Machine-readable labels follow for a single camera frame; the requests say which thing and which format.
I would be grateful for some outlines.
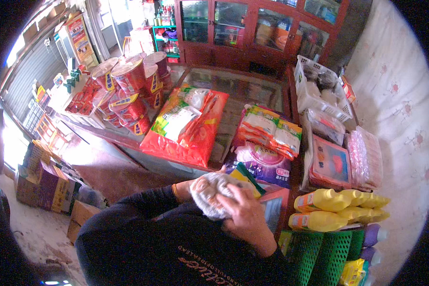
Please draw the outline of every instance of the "large red bag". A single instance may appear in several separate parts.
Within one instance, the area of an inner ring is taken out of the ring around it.
[[[177,97],[179,91],[179,89],[173,90],[161,112],[168,109],[172,97]],[[208,160],[215,143],[222,111],[229,95],[210,91],[208,96],[212,99],[205,103],[208,109],[204,107],[200,118],[188,126],[183,140],[184,146],[150,130],[141,142],[140,149],[156,157],[208,168]]]

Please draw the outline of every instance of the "wooden cabinet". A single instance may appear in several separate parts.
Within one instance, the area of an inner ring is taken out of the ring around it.
[[[181,61],[282,73],[301,54],[324,63],[349,0],[175,0]]]

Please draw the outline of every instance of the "green plastic basket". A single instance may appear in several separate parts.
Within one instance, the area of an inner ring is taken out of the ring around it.
[[[306,286],[318,258],[324,235],[321,232],[292,231],[286,257],[291,263],[294,285]]]
[[[351,243],[349,245],[348,256],[346,260],[357,260],[360,256],[360,251],[362,250],[362,243],[364,243],[364,230],[354,230],[353,237],[351,238]]]
[[[308,285],[336,286],[348,256],[352,231],[326,232]]]

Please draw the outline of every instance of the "pink package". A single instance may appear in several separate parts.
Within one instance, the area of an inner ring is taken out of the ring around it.
[[[311,184],[327,189],[350,189],[348,151],[313,135],[313,164],[310,167],[309,179]]]
[[[375,135],[357,126],[346,139],[353,187],[363,191],[378,189],[383,180],[383,160]]]

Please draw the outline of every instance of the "person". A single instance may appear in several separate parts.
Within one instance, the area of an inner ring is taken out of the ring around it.
[[[191,203],[193,181],[123,198],[80,229],[75,248],[90,286],[292,285],[290,263],[251,190],[216,195],[232,215],[209,220]]]

